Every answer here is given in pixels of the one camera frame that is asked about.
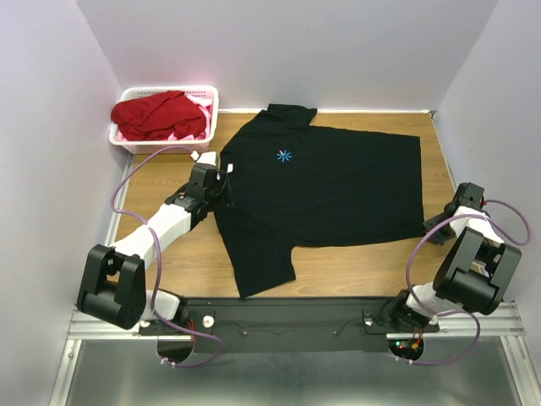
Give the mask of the black t shirt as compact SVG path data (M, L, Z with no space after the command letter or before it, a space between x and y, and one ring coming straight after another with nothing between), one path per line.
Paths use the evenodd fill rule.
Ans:
M315 126L316 113L271 104L221 151L232 206L215 219L241 298L293 281L295 247L423 233L420 139Z

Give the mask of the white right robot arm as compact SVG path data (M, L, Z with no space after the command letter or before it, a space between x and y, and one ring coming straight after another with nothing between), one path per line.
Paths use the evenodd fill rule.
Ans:
M407 262L406 283L382 310L378 324L383 332L420 332L445 315L461 311L490 315L503 299L522 258L517 242L484 209L489 202L484 188L461 183L443 211L424 221L424 236ZM452 241L434 281L423 285L411 279L415 256L423 244Z

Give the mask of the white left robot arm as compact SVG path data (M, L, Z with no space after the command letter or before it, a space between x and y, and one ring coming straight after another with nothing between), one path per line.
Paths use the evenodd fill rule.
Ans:
M158 320L170 333L188 324L183 300L146 289L145 272L161 262L171 243L193 230L216 208L231 202L228 173L207 152L195 162L189 181L167 197L157 212L127 237L90 249L79 287L77 309L128 330L140 321Z

